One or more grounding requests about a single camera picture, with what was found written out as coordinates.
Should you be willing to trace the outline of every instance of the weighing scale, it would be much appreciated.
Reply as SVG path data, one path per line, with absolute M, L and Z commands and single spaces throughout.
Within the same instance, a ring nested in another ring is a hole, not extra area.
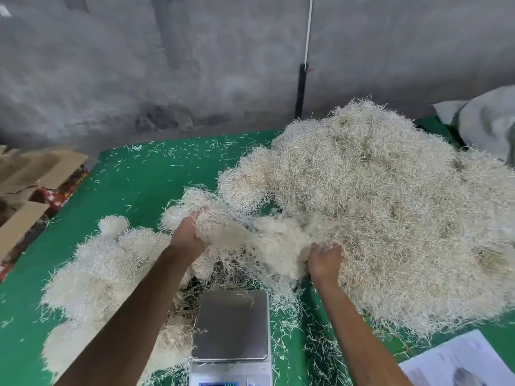
M 193 345 L 190 386 L 272 386 L 268 293 L 204 293 Z

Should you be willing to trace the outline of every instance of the black pole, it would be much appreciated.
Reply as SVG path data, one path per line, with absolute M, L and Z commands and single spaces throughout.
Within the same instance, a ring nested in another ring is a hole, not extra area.
M 304 91 L 306 90 L 306 76 L 308 64 L 300 64 L 299 85 L 297 86 L 297 102 L 295 103 L 295 119 L 302 119 L 302 106 L 304 105 Z

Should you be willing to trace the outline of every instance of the person's left arm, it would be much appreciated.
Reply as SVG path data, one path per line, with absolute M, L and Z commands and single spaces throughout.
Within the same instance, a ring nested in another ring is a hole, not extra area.
M 195 216 L 182 220 L 149 273 L 56 386 L 136 385 L 186 269 L 206 249 L 196 232 Z

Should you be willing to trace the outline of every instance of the large pile of shredded material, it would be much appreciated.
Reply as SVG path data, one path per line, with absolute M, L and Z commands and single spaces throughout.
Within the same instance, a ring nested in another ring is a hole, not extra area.
M 128 298 L 180 221 L 202 208 L 197 231 L 208 250 L 181 282 L 140 384 L 157 370 L 185 381 L 179 370 L 189 363 L 206 290 L 253 285 L 269 290 L 272 312 L 299 312 L 293 288 L 312 242 L 344 247 L 341 285 L 379 333 L 428 337 L 515 307 L 514 172 L 371 102 L 292 123 L 270 149 L 256 147 L 218 180 L 219 195 L 186 188 L 158 233 L 110 216 L 77 246 L 41 301 L 67 318 L 43 349 L 55 378 Z M 280 214 L 253 214 L 269 200 Z M 298 323 L 282 318 L 279 335 Z

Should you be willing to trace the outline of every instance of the green table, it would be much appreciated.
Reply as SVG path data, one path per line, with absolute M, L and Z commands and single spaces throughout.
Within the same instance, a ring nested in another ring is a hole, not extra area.
M 42 322 L 38 303 L 49 273 L 69 259 L 75 245 L 97 230 L 108 214 L 126 216 L 134 227 L 157 227 L 164 206 L 181 198 L 185 186 L 204 184 L 216 189 L 219 170 L 234 166 L 256 144 L 267 145 L 276 131 L 151 142 L 104 152 L 91 176 L 48 229 L 29 247 L 6 281 L 0 285 L 0 383 L 47 386 L 50 374 L 40 358 L 48 333 L 60 320 L 58 314 Z M 287 336 L 277 328 L 284 314 L 272 314 L 275 385 L 335 384 L 342 376 L 341 356 L 335 344 L 318 337 L 332 335 L 325 311 L 309 281 L 303 283 L 305 307 L 301 329 Z M 499 320 L 503 327 L 486 324 L 481 330 L 505 362 L 515 370 L 515 313 Z M 435 336 L 433 344 L 452 335 Z M 325 354 L 320 355 L 325 345 Z M 402 334 L 386 342 L 399 361 L 428 346 L 406 342 Z

